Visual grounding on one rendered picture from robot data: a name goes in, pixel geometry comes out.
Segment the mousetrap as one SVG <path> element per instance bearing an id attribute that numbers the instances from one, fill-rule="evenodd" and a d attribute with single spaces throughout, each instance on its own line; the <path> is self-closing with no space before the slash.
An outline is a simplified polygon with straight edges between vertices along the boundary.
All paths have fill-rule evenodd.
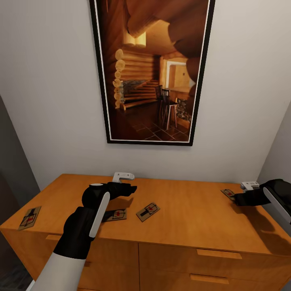
<path id="1" fill-rule="evenodd" d="M 152 202 L 151 204 L 137 212 L 136 215 L 142 222 L 144 222 L 146 219 L 151 217 L 159 210 L 160 208 L 154 202 Z"/>
<path id="2" fill-rule="evenodd" d="M 33 227 L 35 222 L 36 222 L 37 216 L 40 212 L 40 209 L 41 209 L 41 206 L 34 207 L 32 209 L 28 209 L 25 217 L 23 218 L 23 220 L 18 228 L 18 231 Z"/>
<path id="3" fill-rule="evenodd" d="M 236 199 L 235 194 L 229 190 L 229 189 L 224 189 L 221 190 L 231 201 L 234 201 Z"/>
<path id="4" fill-rule="evenodd" d="M 118 221 L 127 219 L 127 209 L 105 211 L 102 222 Z"/>

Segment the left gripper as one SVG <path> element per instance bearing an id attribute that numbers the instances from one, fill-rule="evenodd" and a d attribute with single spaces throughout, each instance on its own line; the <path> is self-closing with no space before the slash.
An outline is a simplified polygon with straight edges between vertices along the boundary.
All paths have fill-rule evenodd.
<path id="1" fill-rule="evenodd" d="M 129 183 L 115 183 L 108 182 L 108 184 L 114 185 L 116 188 L 116 197 L 127 196 L 129 197 L 131 193 L 134 193 L 137 190 L 137 186 L 132 186 Z"/>

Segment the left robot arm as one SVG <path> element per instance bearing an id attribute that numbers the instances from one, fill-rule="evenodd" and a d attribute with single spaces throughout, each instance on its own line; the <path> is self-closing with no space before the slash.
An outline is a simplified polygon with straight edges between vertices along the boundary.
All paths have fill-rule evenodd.
<path id="1" fill-rule="evenodd" d="M 112 182 L 94 183 L 84 191 L 82 204 L 65 222 L 63 235 L 30 291 L 77 291 L 80 276 L 108 202 L 129 197 L 137 186 L 122 183 L 134 180 L 131 173 L 116 172 Z"/>

